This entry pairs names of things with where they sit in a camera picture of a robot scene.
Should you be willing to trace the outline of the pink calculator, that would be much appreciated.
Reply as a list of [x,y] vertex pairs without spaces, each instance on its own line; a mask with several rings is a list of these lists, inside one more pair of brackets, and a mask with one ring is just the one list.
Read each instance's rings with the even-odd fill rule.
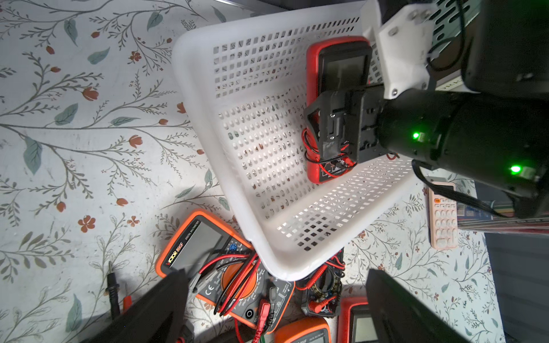
[[428,190],[430,244],[436,250],[451,250],[458,246],[458,207],[454,200]]

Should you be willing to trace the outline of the small black multimeter with leads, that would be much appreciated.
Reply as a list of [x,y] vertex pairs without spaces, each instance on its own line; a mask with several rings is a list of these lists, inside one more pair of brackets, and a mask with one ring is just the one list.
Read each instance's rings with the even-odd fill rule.
[[340,314],[340,300],[345,276],[344,249],[316,271],[296,283],[301,292],[301,309],[305,316],[333,318]]

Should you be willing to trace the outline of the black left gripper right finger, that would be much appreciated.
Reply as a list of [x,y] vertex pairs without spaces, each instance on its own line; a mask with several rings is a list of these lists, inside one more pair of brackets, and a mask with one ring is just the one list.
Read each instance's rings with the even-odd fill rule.
[[468,342],[383,270],[369,271],[366,290],[379,342]]

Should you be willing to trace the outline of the orange multimeter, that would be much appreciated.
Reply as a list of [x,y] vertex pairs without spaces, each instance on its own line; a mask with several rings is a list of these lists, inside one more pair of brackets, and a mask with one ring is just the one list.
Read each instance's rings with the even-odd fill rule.
[[274,343],[331,343],[330,327],[321,317],[307,317],[278,329]]

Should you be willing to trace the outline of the red ANENG multimeter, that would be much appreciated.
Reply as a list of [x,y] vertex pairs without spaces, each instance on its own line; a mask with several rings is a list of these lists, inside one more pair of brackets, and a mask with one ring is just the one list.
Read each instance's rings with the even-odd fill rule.
[[341,299],[336,342],[379,342],[367,297],[346,297]]
[[[306,54],[307,105],[325,91],[340,91],[367,85],[372,48],[362,36],[335,37],[312,44]],[[307,118],[302,131],[307,160],[307,177],[314,184],[323,184],[348,173],[356,163],[346,156],[348,143],[340,144],[335,157],[320,155],[318,131],[320,115]]]

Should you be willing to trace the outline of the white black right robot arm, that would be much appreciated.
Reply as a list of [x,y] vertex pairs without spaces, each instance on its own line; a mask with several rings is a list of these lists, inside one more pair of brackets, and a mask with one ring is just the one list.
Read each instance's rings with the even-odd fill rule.
[[307,177],[335,180],[383,156],[417,178],[445,169],[504,192],[520,219],[548,213],[548,3],[482,1],[460,39],[462,92],[430,80],[434,1],[367,1],[360,36],[307,50]]

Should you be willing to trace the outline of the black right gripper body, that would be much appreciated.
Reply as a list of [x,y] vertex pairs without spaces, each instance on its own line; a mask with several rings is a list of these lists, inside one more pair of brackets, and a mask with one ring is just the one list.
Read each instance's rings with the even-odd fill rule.
[[384,91],[381,84],[325,91],[304,110],[321,162],[347,157],[360,164],[388,153],[379,140]]

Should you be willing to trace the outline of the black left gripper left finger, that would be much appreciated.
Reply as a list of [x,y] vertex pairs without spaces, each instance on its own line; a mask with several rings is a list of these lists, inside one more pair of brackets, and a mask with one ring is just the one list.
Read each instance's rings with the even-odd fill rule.
[[188,342],[185,325],[188,276],[180,270],[168,274],[138,302],[89,342]]

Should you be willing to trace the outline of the white plastic perforated basket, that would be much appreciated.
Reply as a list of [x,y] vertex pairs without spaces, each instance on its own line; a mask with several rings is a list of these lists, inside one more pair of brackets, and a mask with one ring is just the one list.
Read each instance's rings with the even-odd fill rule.
[[361,34],[360,1],[194,29],[172,66],[184,107],[247,240],[273,276],[297,281],[411,187],[407,158],[380,157],[325,184],[307,178],[305,53]]

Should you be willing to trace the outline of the orange multimeter lying diagonal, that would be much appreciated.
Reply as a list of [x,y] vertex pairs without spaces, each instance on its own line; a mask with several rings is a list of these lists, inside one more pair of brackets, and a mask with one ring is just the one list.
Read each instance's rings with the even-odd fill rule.
[[290,303],[295,283],[271,275],[254,247],[204,210],[195,210],[157,260],[160,277],[184,270],[190,297],[264,334],[273,333]]

